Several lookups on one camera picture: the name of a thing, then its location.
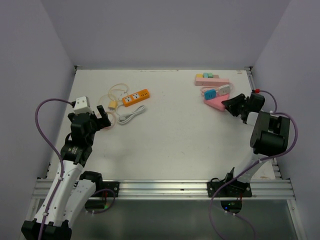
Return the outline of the white square adapter plug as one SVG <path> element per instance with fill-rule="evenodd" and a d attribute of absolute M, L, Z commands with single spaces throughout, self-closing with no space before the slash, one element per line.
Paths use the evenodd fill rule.
<path fill-rule="evenodd" d="M 223 96 L 223 95 L 228 95 L 231 93 L 232 87 L 230 84 L 222 85 L 218 88 L 218 95 Z"/>

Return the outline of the pink triangular power strip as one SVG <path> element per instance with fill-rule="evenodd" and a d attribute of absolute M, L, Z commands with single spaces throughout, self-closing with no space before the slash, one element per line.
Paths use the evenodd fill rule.
<path fill-rule="evenodd" d="M 209 99 L 209 100 L 203 100 L 203 102 L 208 105 L 209 107 L 212 107 L 216 110 L 219 110 L 221 112 L 224 112 L 226 110 L 226 107 L 222 104 L 223 101 L 227 101 L 229 99 L 230 95 L 220 95 L 215 98 Z"/>

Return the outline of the blue square adapter plug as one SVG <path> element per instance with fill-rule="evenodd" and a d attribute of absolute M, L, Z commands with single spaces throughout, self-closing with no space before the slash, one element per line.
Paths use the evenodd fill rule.
<path fill-rule="evenodd" d="M 204 99 L 205 99 L 206 101 L 212 100 L 212 99 L 216 98 L 217 92 L 216 92 L 215 89 L 209 89 L 209 90 L 206 90 L 206 91 L 203 93 L 203 96 L 204 96 Z"/>

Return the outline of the orange power strip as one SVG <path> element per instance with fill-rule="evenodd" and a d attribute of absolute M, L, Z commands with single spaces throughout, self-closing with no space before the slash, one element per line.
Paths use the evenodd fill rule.
<path fill-rule="evenodd" d="M 130 94 L 126 97 L 122 98 L 122 103 L 125 107 L 132 106 L 134 104 L 137 104 L 141 101 L 144 101 L 150 97 L 150 93 L 147 89 L 140 90 L 138 92 L 135 92 L 133 94 Z"/>

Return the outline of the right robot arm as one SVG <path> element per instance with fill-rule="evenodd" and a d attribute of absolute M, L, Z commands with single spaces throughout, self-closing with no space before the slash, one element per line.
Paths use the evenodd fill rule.
<path fill-rule="evenodd" d="M 218 182 L 213 197 L 251 197 L 250 182 L 262 165 L 287 151 L 291 120 L 280 113 L 278 116 L 263 111 L 265 97 L 257 90 L 250 96 L 240 94 L 222 102 L 225 109 L 234 117 L 240 117 L 246 125 L 252 125 L 249 140 L 251 151 L 240 165 L 233 167 L 225 178 Z"/>

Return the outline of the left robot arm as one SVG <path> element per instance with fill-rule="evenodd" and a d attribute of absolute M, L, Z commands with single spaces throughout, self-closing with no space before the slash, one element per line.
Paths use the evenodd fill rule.
<path fill-rule="evenodd" d="M 77 107 L 68 115 L 71 132 L 58 153 L 60 165 L 48 194 L 33 220 L 24 221 L 21 232 L 27 240 L 69 240 L 72 225 L 91 196 L 103 193 L 102 175 L 84 171 L 92 153 L 96 132 L 110 127 L 102 105 L 96 116 L 89 106 Z"/>

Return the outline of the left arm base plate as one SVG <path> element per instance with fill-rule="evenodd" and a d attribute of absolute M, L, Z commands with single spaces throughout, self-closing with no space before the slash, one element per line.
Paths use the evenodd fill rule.
<path fill-rule="evenodd" d="M 91 197 L 98 198 L 117 198 L 119 196 L 120 182 L 119 181 L 102 181 L 97 185 Z"/>

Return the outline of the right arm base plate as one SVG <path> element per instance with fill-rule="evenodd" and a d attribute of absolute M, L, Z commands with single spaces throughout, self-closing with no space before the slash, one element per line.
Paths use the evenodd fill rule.
<path fill-rule="evenodd" d="M 250 198 L 253 196 L 250 184 L 243 183 L 238 180 L 233 181 L 217 192 L 217 190 L 225 183 L 226 182 L 224 180 L 217 181 L 216 178 L 208 181 L 206 183 L 208 197 L 211 198 L 215 195 L 215 198 Z"/>

